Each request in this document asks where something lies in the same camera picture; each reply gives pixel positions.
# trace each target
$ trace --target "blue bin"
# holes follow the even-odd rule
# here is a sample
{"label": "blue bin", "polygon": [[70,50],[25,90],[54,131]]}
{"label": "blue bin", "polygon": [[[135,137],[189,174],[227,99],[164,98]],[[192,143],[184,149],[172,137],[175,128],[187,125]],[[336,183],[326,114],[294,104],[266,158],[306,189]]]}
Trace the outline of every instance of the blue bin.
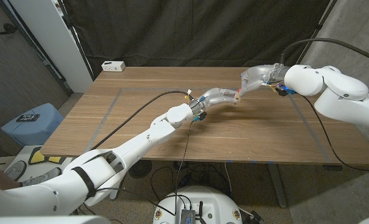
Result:
{"label": "blue bin", "polygon": [[[25,114],[40,114],[36,121],[17,122]],[[50,103],[31,109],[12,119],[1,129],[21,146],[43,145],[64,117]]]}

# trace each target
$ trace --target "power strip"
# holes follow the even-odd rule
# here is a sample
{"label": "power strip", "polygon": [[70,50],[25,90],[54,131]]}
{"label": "power strip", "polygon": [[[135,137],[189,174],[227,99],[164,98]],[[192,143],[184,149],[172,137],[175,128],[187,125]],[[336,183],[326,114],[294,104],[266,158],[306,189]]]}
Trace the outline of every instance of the power strip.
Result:
{"label": "power strip", "polygon": [[126,66],[124,62],[105,61],[101,67],[103,67],[103,71],[106,72],[122,72]]}

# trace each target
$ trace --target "yellow object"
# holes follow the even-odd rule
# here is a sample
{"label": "yellow object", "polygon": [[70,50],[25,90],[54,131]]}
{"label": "yellow object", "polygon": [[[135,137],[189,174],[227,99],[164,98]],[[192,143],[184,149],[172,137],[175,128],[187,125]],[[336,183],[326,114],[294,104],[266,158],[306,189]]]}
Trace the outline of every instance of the yellow object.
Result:
{"label": "yellow object", "polygon": [[273,92],[277,92],[277,90],[275,89],[275,87],[272,87],[271,85],[269,85],[270,86],[270,88],[273,90]]}
{"label": "yellow object", "polygon": [[65,160],[65,157],[57,157],[57,156],[47,157],[47,156],[44,156],[42,153],[40,153],[39,150],[40,150],[40,147],[34,148],[32,153],[30,154],[30,158],[28,160],[28,165],[40,164],[40,163],[43,163],[43,162],[52,162],[52,163],[55,163],[55,164],[62,164]]}

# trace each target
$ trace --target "black cord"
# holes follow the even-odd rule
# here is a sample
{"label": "black cord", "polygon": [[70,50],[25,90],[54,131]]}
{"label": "black cord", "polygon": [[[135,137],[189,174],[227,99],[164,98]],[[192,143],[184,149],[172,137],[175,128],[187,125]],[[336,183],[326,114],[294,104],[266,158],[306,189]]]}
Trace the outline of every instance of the black cord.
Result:
{"label": "black cord", "polygon": [[150,180],[150,182],[151,182],[151,189],[152,189],[152,191],[154,192],[155,197],[157,197],[158,202],[160,202],[161,200],[159,199],[159,197],[158,197],[158,195],[157,195],[157,192],[156,192],[156,191],[155,191],[155,189],[154,189],[154,184],[152,184],[152,178],[154,177],[154,174],[155,174],[156,172],[160,171],[161,169],[169,169],[169,170],[170,170],[170,177],[171,177],[171,179],[172,179],[172,186],[173,186],[173,189],[174,189],[174,183],[173,183],[173,170],[172,170],[172,168],[165,166],[165,167],[161,167],[161,168],[159,168],[158,170],[155,170],[155,171],[154,171],[154,173],[151,175],[151,180]]}
{"label": "black cord", "polygon": [[197,104],[195,104],[193,107],[191,107],[191,109],[194,108],[194,107],[196,107],[199,103],[200,103],[200,101],[197,100]]}
{"label": "black cord", "polygon": [[117,220],[117,219],[111,219],[110,221],[117,221],[117,222],[119,222],[120,224],[123,224],[123,222],[121,222],[121,221],[119,221],[119,220]]}
{"label": "black cord", "polygon": [[177,185],[179,183],[179,174],[180,174],[180,170],[182,168],[183,162],[184,162],[184,158],[185,158],[185,153],[187,152],[187,146],[189,145],[189,140],[190,140],[190,130],[191,130],[191,125],[194,121],[191,121],[190,126],[189,126],[189,135],[187,137],[187,144],[185,145],[185,149],[184,149],[184,155],[183,155],[183,159],[182,162],[180,163],[180,167],[179,167],[179,171],[177,171],[177,177],[176,177],[176,190],[175,190],[175,204],[174,204],[174,213],[176,215],[176,211],[177,211]]}
{"label": "black cord", "polygon": [[183,205],[184,205],[184,210],[186,210],[186,207],[185,207],[185,202],[184,202],[184,200],[182,199],[182,197],[180,197],[179,195],[177,195],[179,198],[180,198],[180,200],[183,202]]}
{"label": "black cord", "polygon": [[158,99],[159,97],[169,94],[169,93],[182,93],[185,94],[186,96],[189,96],[190,100],[193,100],[194,98],[184,92],[184,91],[179,91],[179,90],[173,90],[173,91],[167,91],[165,93],[161,93],[160,95],[157,95],[154,99],[148,101],[148,103],[146,103],[145,105],[143,105],[142,107],[140,107],[140,109],[138,109],[136,112],[134,112],[134,114],[132,114],[126,121],[124,121],[121,125],[119,125],[114,131],[112,131],[109,135],[107,135],[107,137],[105,137],[103,140],[101,140],[99,143],[97,143],[97,145],[95,145],[91,150],[96,149],[98,146],[100,146],[101,144],[103,144],[108,138],[110,138],[113,134],[115,134],[115,132],[117,132],[119,129],[121,129],[128,121],[130,121],[136,114],[138,114],[142,109],[144,109],[146,106],[148,106],[150,103],[152,103],[154,100]]}
{"label": "black cord", "polygon": [[[202,167],[203,170],[196,170],[198,167]],[[213,168],[213,170],[206,170],[205,167],[211,167]],[[190,172],[190,175],[192,174],[192,172],[216,172],[223,180],[224,180],[224,188],[223,190],[226,192],[226,194],[229,196],[229,197],[232,197],[232,193],[230,191],[230,187],[228,185],[228,180],[226,179],[226,177],[217,170],[217,168],[213,165],[209,165],[209,164],[204,164],[204,163],[201,163],[201,164],[197,164],[196,167],[194,167],[193,169],[191,167],[189,167],[189,170],[191,170]]]}
{"label": "black cord", "polygon": [[325,127],[324,127],[324,125],[322,124],[322,121],[321,121],[321,119],[320,119],[320,116],[318,115],[317,111],[315,110],[315,108],[314,108],[313,104],[312,104],[312,103],[310,102],[310,100],[309,100],[309,99],[307,99],[305,96],[303,96],[303,98],[304,98],[305,100],[307,100],[307,102],[310,104],[311,108],[313,109],[313,111],[314,111],[315,115],[316,115],[316,116],[317,116],[317,118],[319,119],[320,124],[321,124],[321,127],[322,127],[322,129],[324,130],[325,136],[327,137],[327,140],[328,140],[329,146],[331,147],[331,150],[332,150],[332,152],[334,153],[335,157],[336,157],[336,158],[337,158],[341,163],[343,163],[343,164],[344,164],[345,166],[347,166],[347,167],[350,167],[350,168],[353,168],[353,169],[356,169],[356,170],[360,170],[360,171],[369,171],[369,169],[362,169],[362,168],[357,168],[357,167],[354,167],[354,166],[348,165],[347,163],[345,163],[343,160],[341,160],[341,159],[339,158],[339,156],[338,156],[338,155],[336,154],[336,152],[335,152],[334,147],[333,147],[333,146],[332,146],[332,144],[331,144],[331,141],[330,141],[330,139],[329,139],[329,137],[328,137],[327,131],[325,130]]}
{"label": "black cord", "polygon": [[[180,199],[181,199],[181,197],[185,197],[190,202],[190,210],[192,209],[192,202],[187,196],[185,196],[185,195],[177,195],[177,196],[180,197]],[[169,195],[169,196],[166,196],[165,198],[170,198],[170,197],[175,197],[175,195]]]}
{"label": "black cord", "polygon": [[137,196],[137,197],[143,198],[144,200],[147,200],[149,203],[151,203],[151,204],[153,204],[153,205],[157,206],[158,208],[161,208],[161,209],[165,210],[167,213],[169,213],[169,214],[171,214],[171,215],[173,215],[173,216],[176,216],[176,214],[173,214],[173,213],[172,213],[171,211],[169,211],[168,209],[166,209],[166,208],[164,208],[164,207],[162,207],[162,206],[160,206],[160,205],[158,205],[158,204],[154,203],[153,201],[149,200],[149,199],[148,199],[148,198],[146,198],[145,196],[143,196],[143,195],[141,195],[141,194],[138,194],[138,193],[135,193],[135,192],[132,192],[132,191],[130,191],[130,190],[121,189],[121,188],[119,188],[119,187],[103,187],[103,188],[101,188],[101,189],[97,189],[97,190],[96,190],[96,192],[99,192],[99,191],[101,191],[101,190],[119,190],[119,191],[123,191],[123,192],[130,193],[130,194],[135,195],[135,196]]}
{"label": "black cord", "polygon": [[308,43],[308,42],[313,42],[313,41],[320,41],[320,42],[330,42],[330,43],[335,43],[335,44],[339,44],[341,46],[344,46],[350,50],[354,50],[355,52],[359,53],[359,54],[362,54],[366,57],[369,58],[369,53],[364,51],[364,50],[361,50],[359,48],[356,48],[350,44],[347,44],[345,42],[342,42],[342,41],[339,41],[339,40],[334,40],[334,39],[329,39],[329,38],[311,38],[311,39],[306,39],[306,40],[300,40],[300,41],[297,41],[297,42],[294,42],[290,45],[288,45],[284,50],[283,50],[283,53],[281,54],[281,59],[279,61],[279,63],[283,64],[285,62],[285,55],[289,52],[289,50],[291,48],[293,48],[294,46],[296,45],[299,45],[299,44],[303,44],[303,43]]}

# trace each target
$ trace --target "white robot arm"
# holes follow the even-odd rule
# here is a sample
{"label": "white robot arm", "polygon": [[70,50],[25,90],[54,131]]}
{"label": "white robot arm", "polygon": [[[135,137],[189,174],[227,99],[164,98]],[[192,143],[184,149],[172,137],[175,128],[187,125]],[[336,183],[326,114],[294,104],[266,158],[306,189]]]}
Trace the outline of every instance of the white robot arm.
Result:
{"label": "white robot arm", "polygon": [[313,69],[308,65],[286,67],[276,63],[249,68],[241,76],[240,96],[260,88],[264,83],[284,81],[288,89],[303,96],[323,91],[314,104],[322,115],[369,127],[368,87],[335,67]]}
{"label": "white robot arm", "polygon": [[46,182],[0,190],[0,216],[69,215],[83,202],[91,206],[119,187],[130,167],[152,147],[166,142],[184,121],[202,119],[208,106],[236,103],[235,91],[213,88],[190,105],[175,106],[145,132],[114,149],[94,149],[72,161],[63,174]]}

